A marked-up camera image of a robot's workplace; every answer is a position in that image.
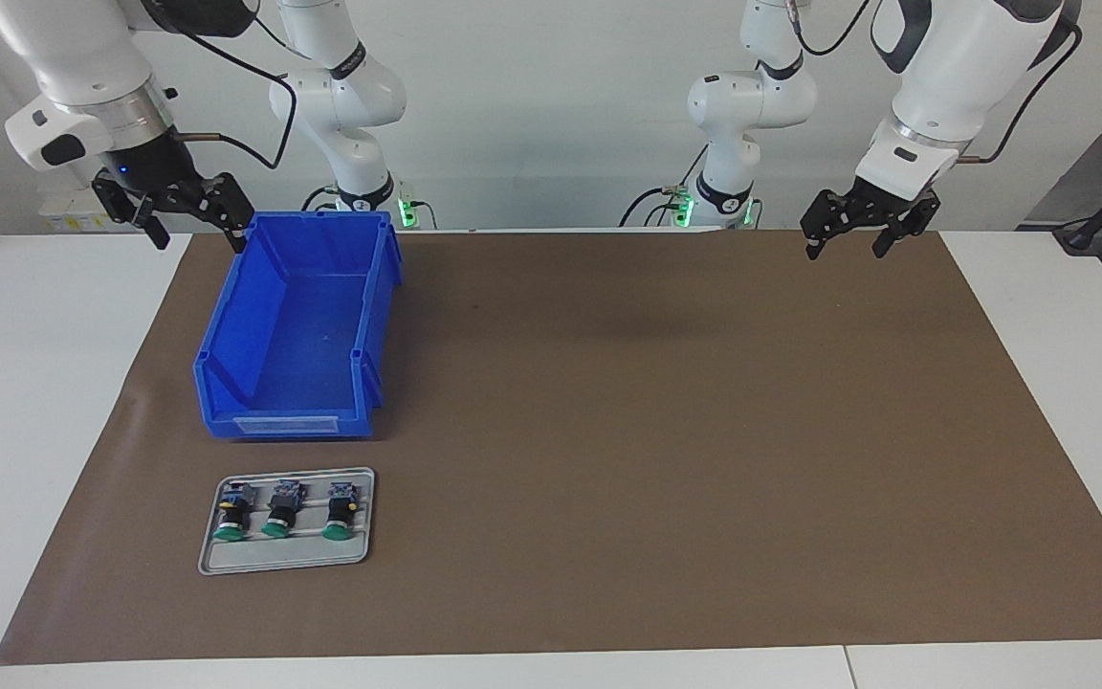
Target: brown mat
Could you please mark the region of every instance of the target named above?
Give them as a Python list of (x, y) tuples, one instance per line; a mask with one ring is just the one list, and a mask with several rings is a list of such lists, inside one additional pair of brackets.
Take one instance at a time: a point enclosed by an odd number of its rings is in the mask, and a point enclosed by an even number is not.
[[(376, 440), (230, 444), (197, 236), (0, 664), (1102, 637), (1102, 518), (936, 236), (402, 239)], [(359, 566), (201, 577), (223, 476), (371, 466)]]

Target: metal tray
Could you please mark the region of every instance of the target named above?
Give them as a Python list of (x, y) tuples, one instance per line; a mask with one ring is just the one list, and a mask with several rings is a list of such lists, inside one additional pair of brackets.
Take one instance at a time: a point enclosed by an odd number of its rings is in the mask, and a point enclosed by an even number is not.
[[(271, 494), (280, 481), (301, 481), (307, 485), (307, 497), (296, 513), (296, 524), (288, 538), (271, 538), (261, 531), (270, 507)], [(355, 516), (354, 535), (349, 540), (325, 540), (321, 529), (329, 513), (327, 498), (332, 483), (350, 481), (359, 489), (359, 510)], [(245, 540), (227, 543), (212, 535), (219, 525), (219, 497), (231, 483), (248, 483), (258, 491), (250, 512), (249, 531)], [(333, 471), (294, 472), (294, 474), (231, 475), (219, 482), (212, 497), (210, 518), (206, 520), (198, 571), (214, 577), (244, 574), (250, 571), (273, 571), (325, 566), (349, 566), (368, 555), (372, 535), (372, 496), (377, 476), (370, 467), (346, 467)]]

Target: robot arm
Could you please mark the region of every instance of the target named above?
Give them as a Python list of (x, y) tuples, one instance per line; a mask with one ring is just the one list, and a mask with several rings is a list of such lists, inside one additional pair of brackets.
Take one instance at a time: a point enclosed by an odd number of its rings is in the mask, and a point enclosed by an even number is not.
[(153, 213), (180, 213), (219, 227), (239, 250), (253, 207), (230, 174), (208, 179), (195, 170), (130, 30), (134, 21), (237, 35), (257, 1), (252, 8), (244, 0), (122, 1), (128, 9), (114, 0), (0, 0), (0, 33), (42, 91), (9, 118), (11, 143), (39, 171), (99, 157), (105, 169), (93, 189), (105, 209), (148, 232), (156, 248), (165, 247), (168, 233)]
[[(387, 209), (414, 224), (402, 182), (386, 165), (380, 144), (363, 127), (398, 121), (407, 90), (392, 71), (368, 55), (342, 0), (279, 0), (292, 47), (320, 65), (294, 71), (296, 127), (328, 158), (337, 182), (337, 205), (346, 211)], [(288, 95), (271, 89), (276, 115), (288, 115)]]
[[(801, 3), (809, 8), (809, 0)], [(692, 182), (690, 224), (737, 226), (750, 204), (759, 164), (752, 129), (799, 126), (814, 111), (818, 87), (804, 67), (801, 45), (785, 21), (785, 0), (748, 0), (743, 43), (756, 56), (753, 71), (701, 78), (688, 109), (709, 139), (704, 170)]]
[(801, 218), (810, 258), (857, 227), (884, 228), (874, 244), (879, 258), (906, 236), (922, 235), (940, 206), (932, 184), (966, 162), (962, 154), (994, 105), (1076, 30), (1080, 3), (883, 0), (871, 34), (903, 87), (852, 190), (819, 193)]

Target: white tabletop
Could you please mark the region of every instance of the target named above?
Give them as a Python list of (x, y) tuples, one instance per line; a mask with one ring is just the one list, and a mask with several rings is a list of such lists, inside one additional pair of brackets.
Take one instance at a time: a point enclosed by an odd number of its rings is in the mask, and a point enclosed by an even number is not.
[[(1047, 235), (944, 238), (1102, 510), (1102, 266), (1066, 257)], [(162, 254), (140, 236), (0, 236), (0, 640), (187, 244), (179, 236)], [(30, 485), (44, 489), (34, 497)], [(853, 689), (850, 671), (861, 689), (1102, 686), (1102, 642), (96, 664), (0, 668), (0, 686), (347, 677), (401, 688)]]

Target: blue plastic bin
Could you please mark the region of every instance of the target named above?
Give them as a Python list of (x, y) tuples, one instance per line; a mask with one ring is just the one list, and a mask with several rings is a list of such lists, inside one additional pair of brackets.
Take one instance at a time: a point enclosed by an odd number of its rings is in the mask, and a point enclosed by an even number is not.
[(193, 365), (218, 438), (367, 438), (402, 257), (389, 214), (258, 214)]

